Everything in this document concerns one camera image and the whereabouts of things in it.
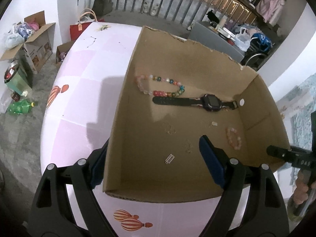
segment red tote bag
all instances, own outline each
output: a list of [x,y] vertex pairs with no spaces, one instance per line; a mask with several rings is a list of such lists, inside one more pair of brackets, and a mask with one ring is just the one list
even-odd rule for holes
[[[90,10],[90,11],[85,12],[85,13],[83,13],[83,14],[80,14],[80,17],[79,17],[79,24],[77,24],[77,25],[70,25],[70,37],[71,37],[71,40],[72,40],[72,41],[77,40],[78,37],[82,34],[82,32],[83,32],[92,22],[94,22],[94,21],[95,21],[95,22],[98,22],[98,21],[97,21],[97,17],[96,17],[96,15],[95,15],[95,13],[94,13],[93,10],[91,10],[91,9],[89,9],[89,8],[86,8],[86,9],[84,9],[84,10]],[[81,23],[81,22],[80,22],[80,19],[82,18],[82,16],[84,16],[84,15],[86,15],[86,14],[91,14],[91,15],[93,15],[94,21]]]

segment metal railing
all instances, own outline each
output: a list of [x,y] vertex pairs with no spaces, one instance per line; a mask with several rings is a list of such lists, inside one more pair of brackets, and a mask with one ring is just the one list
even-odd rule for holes
[[231,24],[252,24],[261,16],[246,0],[109,0],[115,10],[139,11],[155,17],[178,22],[184,27],[203,20],[209,10],[221,19],[227,17]]

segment human hand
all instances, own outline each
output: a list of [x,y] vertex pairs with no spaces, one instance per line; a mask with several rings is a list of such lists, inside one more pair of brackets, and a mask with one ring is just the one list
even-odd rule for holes
[[[303,182],[303,179],[304,175],[300,170],[297,174],[297,180],[295,181],[296,189],[293,195],[293,201],[296,205],[301,205],[304,201],[308,199],[308,186]],[[316,189],[316,182],[312,183],[311,188]]]

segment tan bag handle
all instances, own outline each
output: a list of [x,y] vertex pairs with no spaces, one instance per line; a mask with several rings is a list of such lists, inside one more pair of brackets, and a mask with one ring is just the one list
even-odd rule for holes
[[84,10],[90,10],[91,12],[88,11],[88,12],[85,12],[85,13],[83,13],[83,14],[80,14],[80,16],[79,16],[79,24],[78,24],[78,30],[79,30],[79,31],[82,31],[82,24],[81,24],[81,22],[80,22],[80,19],[82,18],[82,16],[84,16],[84,15],[86,15],[86,14],[91,14],[91,15],[93,15],[94,20],[95,20],[96,22],[98,22],[97,16],[95,15],[95,13],[94,13],[93,10],[91,10],[91,9],[89,9],[89,8],[86,8],[86,9],[83,9],[83,10],[81,11],[81,13],[82,13]]

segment beaded bracelet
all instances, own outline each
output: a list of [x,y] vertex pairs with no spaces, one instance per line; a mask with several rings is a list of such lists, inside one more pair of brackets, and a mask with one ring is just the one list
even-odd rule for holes
[[[232,139],[232,136],[231,136],[231,133],[234,133],[235,136],[236,136],[236,139],[237,139],[237,145],[235,145],[233,143],[233,139]],[[237,135],[238,132],[235,128],[232,128],[232,127],[228,127],[227,128],[227,139],[228,139],[228,144],[234,148],[234,150],[240,150],[241,148],[241,137]]]
[[[142,79],[152,79],[154,81],[158,81],[158,82],[167,82],[169,84],[175,85],[179,87],[179,90],[176,92],[164,92],[164,91],[148,91],[145,90],[142,84]],[[181,82],[175,81],[173,79],[169,79],[169,78],[161,78],[161,77],[157,77],[157,76],[153,76],[153,75],[140,75],[138,77],[136,77],[136,82],[137,82],[137,86],[139,87],[139,90],[141,92],[143,92],[144,94],[149,94],[149,95],[154,95],[154,96],[165,96],[165,97],[178,97],[181,94],[184,93],[184,86],[181,84]]]

